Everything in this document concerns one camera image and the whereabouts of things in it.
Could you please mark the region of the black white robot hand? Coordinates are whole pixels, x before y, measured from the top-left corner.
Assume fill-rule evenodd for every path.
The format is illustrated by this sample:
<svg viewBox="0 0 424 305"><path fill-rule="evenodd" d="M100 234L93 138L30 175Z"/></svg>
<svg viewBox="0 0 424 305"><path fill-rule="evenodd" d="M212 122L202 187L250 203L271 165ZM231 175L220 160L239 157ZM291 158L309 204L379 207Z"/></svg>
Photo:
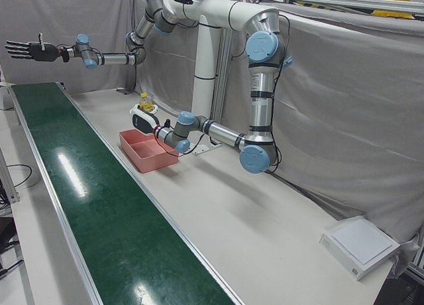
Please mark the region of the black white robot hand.
<svg viewBox="0 0 424 305"><path fill-rule="evenodd" d="M39 62L53 62L61 56L59 48L53 44L44 42L43 35L38 34L36 42L6 41L5 48L14 59L36 60Z"/></svg>
<svg viewBox="0 0 424 305"><path fill-rule="evenodd" d="M142 110L139 104L130 109L130 116L134 128L145 135L153 134L154 129L160 124L155 115Z"/></svg>

